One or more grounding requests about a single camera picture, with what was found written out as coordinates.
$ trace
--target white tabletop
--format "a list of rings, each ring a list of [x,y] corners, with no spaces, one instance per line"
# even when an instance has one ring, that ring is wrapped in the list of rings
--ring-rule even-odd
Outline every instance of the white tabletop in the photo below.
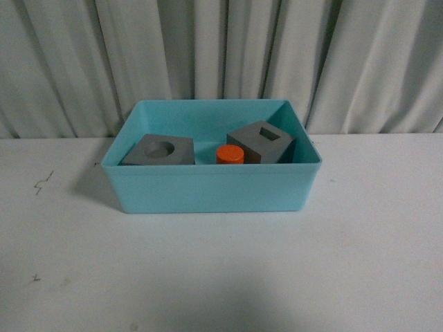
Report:
[[[302,211],[133,215],[112,139],[1,140],[0,331],[443,331],[443,135],[311,138]]]

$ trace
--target gray cube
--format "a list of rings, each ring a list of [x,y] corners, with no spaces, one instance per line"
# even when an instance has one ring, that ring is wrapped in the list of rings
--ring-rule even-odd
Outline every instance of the gray cube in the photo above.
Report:
[[[228,133],[226,143],[244,150],[245,164],[292,163],[296,139],[266,121]]]
[[[194,140],[146,134],[123,158],[121,165],[194,165]]]

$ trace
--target white curtain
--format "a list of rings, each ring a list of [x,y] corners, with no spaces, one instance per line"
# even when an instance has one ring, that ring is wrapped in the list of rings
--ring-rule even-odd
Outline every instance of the white curtain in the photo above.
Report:
[[[284,98],[310,133],[443,132],[442,0],[0,0],[0,138],[139,100]]]

